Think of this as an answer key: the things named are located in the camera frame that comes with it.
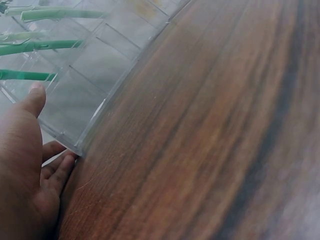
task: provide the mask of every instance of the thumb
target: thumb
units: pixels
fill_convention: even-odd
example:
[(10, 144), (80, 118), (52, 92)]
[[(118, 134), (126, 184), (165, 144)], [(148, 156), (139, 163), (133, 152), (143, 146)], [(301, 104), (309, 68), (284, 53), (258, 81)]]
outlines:
[(22, 109), (31, 113), (37, 118), (44, 108), (45, 103), (45, 87), (39, 82), (34, 82), (30, 87), (29, 94), (25, 97), (24, 100), (17, 103), (16, 107), (18, 109)]

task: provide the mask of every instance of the fingernail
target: fingernail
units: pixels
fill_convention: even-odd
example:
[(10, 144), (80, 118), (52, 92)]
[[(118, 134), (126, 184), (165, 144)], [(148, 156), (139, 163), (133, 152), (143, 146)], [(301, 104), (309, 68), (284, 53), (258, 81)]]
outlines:
[(29, 93), (33, 90), (33, 89), (41, 89), (43, 87), (43, 85), (36, 81), (34, 83), (31, 84), (30, 89), (29, 89)]

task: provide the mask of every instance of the dark wood stripe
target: dark wood stripe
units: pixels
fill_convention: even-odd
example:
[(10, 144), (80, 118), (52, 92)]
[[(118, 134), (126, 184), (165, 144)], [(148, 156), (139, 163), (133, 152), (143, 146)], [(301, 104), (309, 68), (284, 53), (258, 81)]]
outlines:
[(281, 132), (284, 119), (287, 116), (288, 110), (296, 85), (299, 61), (302, 53), (302, 36), (304, 27), (303, 19), (303, 0), (298, 2), (298, 10), (296, 15), (295, 28), (291, 37), (291, 44), (288, 53), (288, 62), (285, 68), (285, 73), (282, 77), (281, 87), (276, 100), (276, 108), (272, 114), (272, 120), (264, 134), (264, 138), (260, 144), (255, 160), (249, 167), (246, 176), (239, 188), (238, 194), (229, 209), (226, 218), (220, 229), (211, 237), (211, 239), (223, 240), (230, 239), (234, 228), (241, 220), (246, 206), (259, 185), (263, 181), (264, 164), (275, 147), (275, 143), (279, 133)]

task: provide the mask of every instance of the hand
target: hand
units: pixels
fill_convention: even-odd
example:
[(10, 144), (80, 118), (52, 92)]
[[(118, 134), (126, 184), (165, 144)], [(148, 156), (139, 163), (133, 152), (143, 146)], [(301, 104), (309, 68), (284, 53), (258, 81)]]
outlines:
[(42, 145), (37, 117), (46, 102), (45, 88), (34, 83), (29, 95), (0, 121), (0, 239), (40, 239), (58, 218), (60, 194), (76, 155), (57, 142)]

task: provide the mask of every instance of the wooden table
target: wooden table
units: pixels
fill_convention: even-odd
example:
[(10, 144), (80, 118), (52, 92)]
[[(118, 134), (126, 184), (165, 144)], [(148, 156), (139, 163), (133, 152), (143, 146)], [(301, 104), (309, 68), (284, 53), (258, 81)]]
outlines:
[(106, 108), (57, 237), (320, 239), (319, 12), (192, 0)]

